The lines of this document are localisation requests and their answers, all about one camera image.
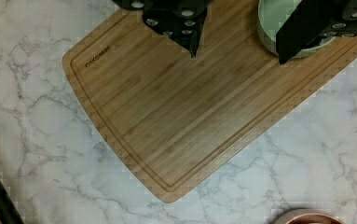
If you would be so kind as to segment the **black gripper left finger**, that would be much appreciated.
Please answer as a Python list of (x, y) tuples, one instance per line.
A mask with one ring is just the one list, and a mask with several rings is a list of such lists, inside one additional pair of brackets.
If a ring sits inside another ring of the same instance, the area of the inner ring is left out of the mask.
[(186, 49), (192, 58), (197, 56), (208, 6), (213, 0), (112, 1), (126, 10), (141, 10), (147, 27)]

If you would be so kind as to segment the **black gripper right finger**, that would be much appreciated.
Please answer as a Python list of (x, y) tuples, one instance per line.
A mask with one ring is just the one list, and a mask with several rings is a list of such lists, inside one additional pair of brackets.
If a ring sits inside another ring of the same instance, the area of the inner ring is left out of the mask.
[(326, 37), (357, 36), (357, 0), (302, 0), (276, 34), (279, 63)]

